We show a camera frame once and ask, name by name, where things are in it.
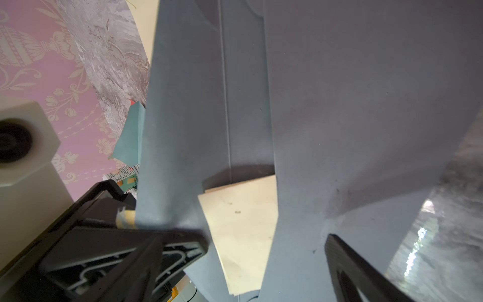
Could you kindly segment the cream letter paper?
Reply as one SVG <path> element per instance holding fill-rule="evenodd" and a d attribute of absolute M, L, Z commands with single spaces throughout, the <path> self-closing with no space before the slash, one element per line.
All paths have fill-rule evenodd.
<path fill-rule="evenodd" d="M 229 294 L 261 289 L 279 218 L 276 176 L 206 190 L 198 200 Z"/>

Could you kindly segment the grey envelope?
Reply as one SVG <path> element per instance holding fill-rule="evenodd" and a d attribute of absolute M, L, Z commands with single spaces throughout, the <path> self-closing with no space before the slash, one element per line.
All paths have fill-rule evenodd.
<path fill-rule="evenodd" d="M 137 223 L 273 174 L 258 299 L 334 301 L 327 235 L 386 272 L 481 106 L 481 1 L 161 1 Z"/>

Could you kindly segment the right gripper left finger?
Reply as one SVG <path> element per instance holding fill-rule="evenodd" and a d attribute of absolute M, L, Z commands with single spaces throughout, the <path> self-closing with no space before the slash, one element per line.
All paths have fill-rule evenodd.
<path fill-rule="evenodd" d="M 38 268 L 71 301 L 163 301 L 171 280 L 207 251 L 195 232 L 77 226 Z"/>

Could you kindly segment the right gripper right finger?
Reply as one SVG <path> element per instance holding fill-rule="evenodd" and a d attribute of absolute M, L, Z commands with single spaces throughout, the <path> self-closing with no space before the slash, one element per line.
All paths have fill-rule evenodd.
<path fill-rule="evenodd" d="M 386 279 L 338 235 L 329 234 L 325 254 L 337 301 L 399 301 L 413 299 Z"/>

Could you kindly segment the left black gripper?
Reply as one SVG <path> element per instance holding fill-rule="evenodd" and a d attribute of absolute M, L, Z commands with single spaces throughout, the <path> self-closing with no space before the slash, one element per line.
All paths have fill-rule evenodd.
<path fill-rule="evenodd" d="M 75 301 L 130 252 L 116 229 L 118 210 L 136 199 L 114 181 L 95 184 L 12 265 L 1 269 L 1 301 Z"/>

